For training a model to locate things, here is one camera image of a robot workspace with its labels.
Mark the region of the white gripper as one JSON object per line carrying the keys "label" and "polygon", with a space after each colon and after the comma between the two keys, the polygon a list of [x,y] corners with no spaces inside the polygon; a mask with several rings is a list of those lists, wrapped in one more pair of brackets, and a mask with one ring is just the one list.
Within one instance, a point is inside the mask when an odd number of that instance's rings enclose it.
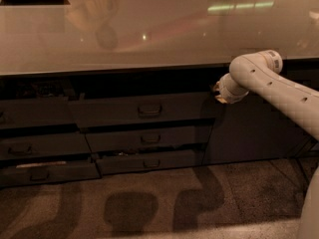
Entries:
{"label": "white gripper", "polygon": [[248,90],[240,86],[230,74],[224,75],[216,82],[212,91],[219,92],[215,98],[222,104],[238,103],[248,95]]}

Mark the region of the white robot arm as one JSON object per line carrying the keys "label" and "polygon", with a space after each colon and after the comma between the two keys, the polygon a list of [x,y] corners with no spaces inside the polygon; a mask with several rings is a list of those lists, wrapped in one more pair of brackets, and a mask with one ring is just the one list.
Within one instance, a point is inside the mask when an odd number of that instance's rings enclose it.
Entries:
{"label": "white robot arm", "polygon": [[[212,91],[222,104],[235,104],[254,92],[319,140],[319,93],[280,76],[282,67],[273,50],[238,56]],[[319,167],[309,182],[297,239],[319,239]]]}

